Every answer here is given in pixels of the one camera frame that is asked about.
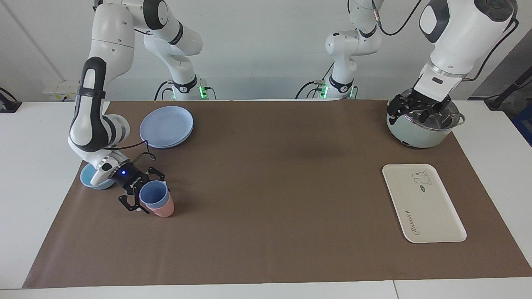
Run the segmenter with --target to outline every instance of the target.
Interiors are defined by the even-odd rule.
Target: white tray
[[[383,175],[408,241],[465,241],[466,230],[434,167],[427,164],[386,165]]]

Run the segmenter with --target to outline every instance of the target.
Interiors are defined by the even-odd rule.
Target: stacked plate
[[[194,119],[185,108],[167,106],[148,114],[140,124],[140,137],[153,148],[171,148],[192,133]]]

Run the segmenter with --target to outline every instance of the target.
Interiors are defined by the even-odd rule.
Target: pot handle
[[[458,113],[460,115],[461,122],[458,122],[456,126],[461,126],[466,122],[466,117],[462,113]]]

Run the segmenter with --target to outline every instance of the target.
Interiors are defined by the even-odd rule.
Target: black pole
[[[501,105],[502,102],[504,102],[505,99],[507,99],[511,94],[514,93],[519,87],[521,87],[528,78],[532,77],[532,67],[529,67],[526,72],[524,72],[519,79],[517,79],[510,87],[508,87],[498,98],[494,99],[493,101],[486,100],[486,105],[488,105],[488,108],[492,111],[497,111]]]
[[[0,109],[0,113],[15,113],[22,104],[22,102],[10,101],[2,93],[0,93],[0,102],[2,102],[2,105],[4,106],[3,109]]]

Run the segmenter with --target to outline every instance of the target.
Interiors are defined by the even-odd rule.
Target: brown table mat
[[[194,131],[138,166],[167,175],[174,216],[128,212],[119,187],[76,179],[24,288],[532,276],[455,137],[402,146],[384,101],[117,102],[108,113],[131,124],[121,145],[167,105],[190,110]],[[381,173],[402,163],[438,170],[465,242],[403,237]]]

